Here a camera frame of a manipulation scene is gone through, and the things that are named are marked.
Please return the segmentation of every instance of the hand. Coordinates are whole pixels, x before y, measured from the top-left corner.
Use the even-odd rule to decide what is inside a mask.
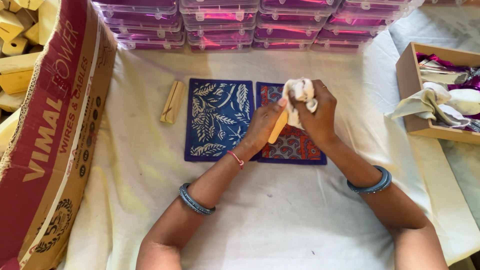
[[[336,98],[328,91],[321,80],[312,81],[315,88],[315,98],[318,101],[317,110],[311,113],[305,102],[297,101],[289,92],[290,102],[299,111],[300,122],[314,143],[319,147],[333,143],[337,136],[334,129]]]
[[[250,150],[252,155],[262,150],[287,103],[288,101],[282,98],[277,102],[258,108],[253,114],[252,121],[250,121],[247,134],[245,134],[239,146]]]

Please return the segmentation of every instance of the wooden box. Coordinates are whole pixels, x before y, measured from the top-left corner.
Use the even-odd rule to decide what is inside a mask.
[[[480,66],[480,53],[410,42],[396,63],[401,99],[423,90],[416,52],[436,54],[442,60],[450,61],[455,65]],[[430,119],[423,119],[416,115],[407,115],[404,121],[407,132],[411,134],[480,145],[480,133],[436,126]]]

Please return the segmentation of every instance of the cardboard box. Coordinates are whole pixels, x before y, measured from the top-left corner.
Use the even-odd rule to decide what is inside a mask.
[[[398,78],[401,99],[408,98],[423,90],[416,52],[428,55],[436,54],[441,59],[450,61],[455,65],[469,67],[480,66],[480,53],[410,42],[396,63],[396,75]],[[480,133],[436,126],[432,124],[430,119],[423,119],[416,115],[407,115],[404,117],[404,121],[407,132],[411,134],[457,142],[480,144]]]
[[[88,0],[62,1],[0,161],[0,269],[58,265],[82,200],[117,44]]]

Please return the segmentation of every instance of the silver foil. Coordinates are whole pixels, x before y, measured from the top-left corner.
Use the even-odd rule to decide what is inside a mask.
[[[434,60],[426,59],[419,63],[419,67],[423,81],[447,85],[460,85],[465,83],[468,78],[467,72],[451,70]]]

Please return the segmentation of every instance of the woman's arm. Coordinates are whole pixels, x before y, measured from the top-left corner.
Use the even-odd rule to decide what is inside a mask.
[[[232,150],[240,160],[249,161],[265,146],[286,105],[287,101],[281,99],[255,111],[247,134]],[[211,209],[239,171],[238,161],[227,154],[195,180],[188,187],[188,193],[198,204]],[[137,270],[181,270],[180,250],[204,218],[204,215],[196,213],[177,197],[142,241]]]
[[[312,114],[295,102],[300,121],[315,144],[357,187],[378,184],[382,173],[344,144],[334,131],[336,99],[320,80],[313,81],[318,109]],[[448,270],[435,228],[421,209],[395,184],[361,197],[390,232],[395,243],[396,270]]]

